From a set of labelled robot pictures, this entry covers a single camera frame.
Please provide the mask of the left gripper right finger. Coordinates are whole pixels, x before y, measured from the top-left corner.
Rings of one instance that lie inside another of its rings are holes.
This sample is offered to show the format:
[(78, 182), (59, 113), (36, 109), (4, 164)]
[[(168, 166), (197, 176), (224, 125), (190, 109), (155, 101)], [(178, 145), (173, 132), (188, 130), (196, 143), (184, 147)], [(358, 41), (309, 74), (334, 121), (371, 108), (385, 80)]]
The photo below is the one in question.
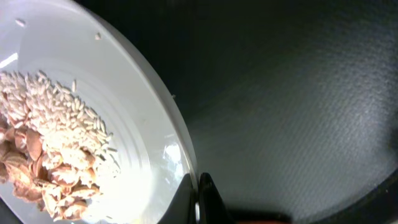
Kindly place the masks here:
[(198, 202), (200, 224), (235, 224), (209, 173), (202, 173), (199, 181)]

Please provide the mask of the rice and nut shell scraps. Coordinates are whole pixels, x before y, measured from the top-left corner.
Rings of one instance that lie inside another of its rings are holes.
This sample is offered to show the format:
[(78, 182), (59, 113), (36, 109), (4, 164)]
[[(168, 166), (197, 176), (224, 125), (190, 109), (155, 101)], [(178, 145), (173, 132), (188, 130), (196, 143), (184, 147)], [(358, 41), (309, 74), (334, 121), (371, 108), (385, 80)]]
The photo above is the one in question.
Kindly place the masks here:
[(54, 221), (93, 215), (119, 174), (103, 120), (44, 72), (1, 73), (1, 182)]

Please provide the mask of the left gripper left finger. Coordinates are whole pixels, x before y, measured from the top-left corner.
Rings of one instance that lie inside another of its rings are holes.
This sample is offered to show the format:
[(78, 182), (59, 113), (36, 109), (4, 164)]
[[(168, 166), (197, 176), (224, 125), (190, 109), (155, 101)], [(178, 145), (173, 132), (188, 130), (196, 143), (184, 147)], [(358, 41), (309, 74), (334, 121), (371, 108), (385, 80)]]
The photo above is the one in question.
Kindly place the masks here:
[(195, 199), (191, 177), (186, 174), (158, 224), (196, 224)]

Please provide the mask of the grey round plate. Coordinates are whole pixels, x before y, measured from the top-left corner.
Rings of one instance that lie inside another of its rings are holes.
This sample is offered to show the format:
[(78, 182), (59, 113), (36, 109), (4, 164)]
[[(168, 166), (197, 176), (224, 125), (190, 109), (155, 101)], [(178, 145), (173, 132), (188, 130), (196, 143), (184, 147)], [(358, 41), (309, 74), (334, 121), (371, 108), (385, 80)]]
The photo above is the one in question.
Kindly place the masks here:
[(158, 74), (120, 32), (73, 1), (1, 1), (1, 70), (76, 87), (113, 134), (121, 173), (83, 223), (158, 223), (184, 175), (197, 191), (193, 146)]

